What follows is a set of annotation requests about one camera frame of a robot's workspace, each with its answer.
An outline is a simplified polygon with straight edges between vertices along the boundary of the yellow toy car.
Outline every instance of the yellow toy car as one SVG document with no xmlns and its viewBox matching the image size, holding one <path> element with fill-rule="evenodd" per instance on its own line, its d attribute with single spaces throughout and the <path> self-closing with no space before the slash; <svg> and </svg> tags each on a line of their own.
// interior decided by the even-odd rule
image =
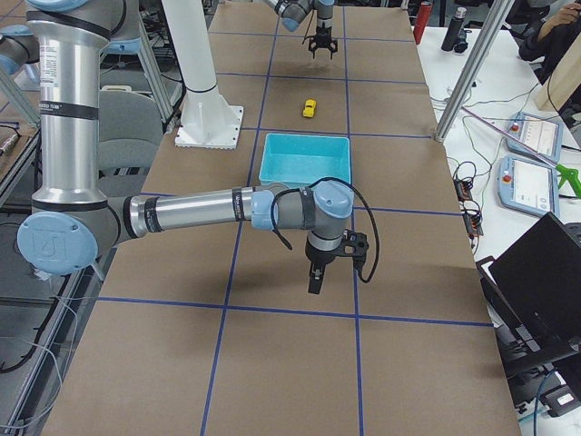
<svg viewBox="0 0 581 436">
<path fill-rule="evenodd" d="M 305 108 L 302 110 L 302 116 L 305 118 L 312 118 L 315 115 L 315 107 L 317 107 L 317 102 L 309 99 L 305 102 Z"/>
</svg>

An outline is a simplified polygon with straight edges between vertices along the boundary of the white cable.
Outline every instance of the white cable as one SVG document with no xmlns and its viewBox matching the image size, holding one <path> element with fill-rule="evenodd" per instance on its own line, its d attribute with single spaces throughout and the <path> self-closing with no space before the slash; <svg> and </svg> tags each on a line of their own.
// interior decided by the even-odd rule
<svg viewBox="0 0 581 436">
<path fill-rule="evenodd" d="M 23 430 L 23 429 L 30 427 L 35 422 L 41 420 L 54 407 L 54 405 L 56 404 L 56 397 L 58 396 L 59 391 L 63 387 L 64 374 L 68 370 L 69 365 L 71 364 L 71 360 L 73 358 L 73 344 L 74 344 L 74 340 L 76 338 L 76 332 L 77 332 L 77 329 L 79 326 L 79 320 L 78 320 L 78 315 L 76 314 L 76 312 L 71 308 L 71 306 L 69 306 L 67 303 L 64 302 L 64 299 L 65 299 L 64 297 L 61 297 L 59 295 L 53 295 L 53 297 L 56 300 L 58 300 L 59 303 L 61 303 L 70 313 L 72 313 L 73 317 L 74 317 L 73 336 L 71 338 L 71 345 L 69 346 L 69 352 L 68 352 L 68 355 L 66 357 L 66 361 L 64 362 L 64 367 L 63 367 L 62 372 L 59 371 L 58 362 L 56 360 L 56 356 L 54 355 L 54 353 L 51 350 L 49 350 L 48 348 L 44 347 L 43 345 L 40 345 L 40 344 L 34 343 L 34 342 L 29 342 L 29 341 L 21 339 L 21 338 L 11 337 L 11 336 L 4 336 L 4 337 L 0 336 L 0 339 L 12 339 L 12 340 L 21 341 L 21 342 L 27 343 L 29 345 L 33 345 L 34 347 L 40 348 L 40 349 L 44 350 L 45 352 L 48 352 L 50 354 L 51 358 L 53 359 L 54 367 L 56 369 L 56 375 L 57 375 L 58 381 L 59 381 L 58 389 L 54 393 L 54 395 L 51 398 L 51 400 L 49 401 L 48 405 L 37 416 L 35 416 L 31 420 L 27 420 L 28 422 L 26 424 L 24 424 L 24 425 L 2 425 L 2 424 L 0 424 L 1 429 Z"/>
<path fill-rule="evenodd" d="M 0 424 L 0 429 L 24 430 L 24 429 L 30 427 L 35 422 L 40 421 L 54 407 L 54 404 L 56 403 L 56 395 L 58 394 L 58 392 L 63 387 L 63 377 L 62 377 L 61 373 L 59 372 L 58 362 L 56 361 L 56 356 L 54 356 L 54 353 L 52 351 L 50 351 L 48 348 L 44 347 L 43 345 L 40 345 L 39 343 L 29 342 L 29 341 L 27 341 L 25 339 L 17 338 L 15 336 L 0 336 L 0 339 L 7 339 L 7 340 L 24 342 L 24 343 L 27 343 L 27 344 L 32 345 L 34 347 L 40 348 L 40 349 L 44 350 L 45 352 L 48 352 L 48 354 L 53 359 L 54 367 L 56 368 L 56 374 L 58 376 L 58 382 L 59 382 L 58 389 L 57 389 L 56 393 L 54 394 L 53 398 L 51 399 L 51 401 L 49 402 L 49 405 L 46 406 L 42 412 L 40 414 L 36 415 L 34 418 L 32 418 L 30 421 L 28 421 L 24 425 L 4 425 L 4 424 Z"/>
</svg>

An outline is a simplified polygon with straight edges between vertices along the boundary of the metal pole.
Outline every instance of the metal pole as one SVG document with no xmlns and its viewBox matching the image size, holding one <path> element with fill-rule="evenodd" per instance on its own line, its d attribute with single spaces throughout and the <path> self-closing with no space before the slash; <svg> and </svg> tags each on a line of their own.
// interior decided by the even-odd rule
<svg viewBox="0 0 581 436">
<path fill-rule="evenodd" d="M 40 114 L 34 109 L 20 88 L 16 86 L 12 77 L 2 68 L 0 68 L 0 92 L 8 98 L 8 101 L 16 107 L 30 125 L 36 128 L 40 126 Z"/>
<path fill-rule="evenodd" d="M 150 88 L 152 88 L 153 99 L 157 103 L 163 122 L 167 123 L 171 121 L 170 118 L 172 117 L 172 102 L 167 88 L 162 81 L 162 73 L 155 60 L 153 49 L 149 45 L 149 38 L 147 37 L 147 31 L 145 30 L 141 16 L 139 16 L 139 34 L 142 38 L 142 44 L 138 54 L 139 60 L 145 72 L 145 78 Z"/>
<path fill-rule="evenodd" d="M 454 87 L 454 91 L 450 96 L 448 105 L 439 119 L 438 127 L 434 133 L 434 139 L 436 141 L 443 142 L 444 139 L 446 139 L 446 135 L 452 127 L 456 115 L 458 115 L 460 106 L 464 102 L 470 87 L 474 83 L 478 71 L 480 71 L 480 67 L 484 64 L 487 52 L 492 44 L 494 44 L 498 30 L 500 30 L 500 27 L 507 18 L 508 12 L 514 3 L 515 0 L 503 0 L 492 4 L 492 8 L 490 9 L 490 12 L 488 12 L 487 19 L 482 26 L 482 31 L 474 43 L 474 48 L 472 49 L 456 86 Z"/>
</svg>

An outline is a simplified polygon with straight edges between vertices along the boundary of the white desk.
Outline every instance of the white desk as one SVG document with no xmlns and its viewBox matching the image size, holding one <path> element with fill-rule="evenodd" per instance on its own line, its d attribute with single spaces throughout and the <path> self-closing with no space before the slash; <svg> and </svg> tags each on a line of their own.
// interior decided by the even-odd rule
<svg viewBox="0 0 581 436">
<path fill-rule="evenodd" d="M 469 50 L 474 45 L 478 36 L 478 30 L 473 30 L 468 35 L 469 49 L 464 54 L 447 53 L 440 50 L 446 28 L 429 27 L 419 45 L 419 57 L 426 76 L 430 95 L 439 100 L 449 97 L 462 67 L 468 59 Z M 519 94 L 528 92 L 537 83 L 530 65 L 518 58 L 517 44 L 507 31 L 501 31 L 494 43 L 487 60 L 478 73 L 476 87 L 472 88 L 472 95 L 466 104 L 490 100 L 509 100 Z M 533 102 L 534 96 L 539 91 L 538 86 L 532 93 L 524 110 L 531 114 L 539 114 L 544 117 L 555 113 L 539 112 Z M 509 118 L 523 108 L 526 97 L 519 97 L 510 103 L 478 104 L 471 110 L 481 116 L 496 118 Z M 442 111 L 437 107 L 441 104 L 434 103 L 436 117 L 439 118 Z M 448 157 L 453 157 L 460 162 L 472 161 L 477 165 L 478 172 L 484 173 L 488 169 L 487 163 L 472 150 L 468 135 L 462 124 L 462 117 L 466 114 L 460 112 L 457 120 L 450 130 L 444 146 Z M 497 152 L 501 135 L 472 118 L 466 119 L 468 129 L 476 148 L 492 161 Z M 508 121 L 496 121 L 499 127 L 506 126 Z M 577 143 L 566 130 L 563 143 L 578 148 Z M 528 230 L 537 218 L 519 213 L 501 206 L 497 196 L 497 173 L 499 160 L 508 154 L 504 143 L 500 145 L 498 158 L 493 165 L 490 180 L 486 184 L 486 177 L 478 177 L 475 180 L 472 194 L 483 205 L 482 228 L 484 236 L 480 238 L 475 259 L 486 256 L 495 257 L 503 253 L 514 241 Z M 581 153 L 563 150 L 560 163 L 565 166 L 581 168 Z M 453 171 L 456 164 L 450 161 L 450 169 Z M 560 193 L 572 195 L 569 187 L 564 187 Z M 560 219 L 563 223 L 581 221 L 581 201 L 560 200 Z M 533 433 L 532 420 L 521 423 L 523 435 Z M 578 435 L 581 432 L 581 411 L 568 413 L 559 419 L 549 419 L 546 415 L 539 414 L 538 433 L 544 436 L 569 436 Z"/>
</svg>

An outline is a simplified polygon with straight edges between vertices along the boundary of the light blue bin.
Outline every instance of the light blue bin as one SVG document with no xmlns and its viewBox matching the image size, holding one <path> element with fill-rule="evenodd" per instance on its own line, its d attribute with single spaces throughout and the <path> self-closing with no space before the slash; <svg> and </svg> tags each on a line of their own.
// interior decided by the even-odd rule
<svg viewBox="0 0 581 436">
<path fill-rule="evenodd" d="M 259 179 L 297 188 L 322 177 L 351 183 L 348 138 L 303 134 L 267 134 Z"/>
</svg>

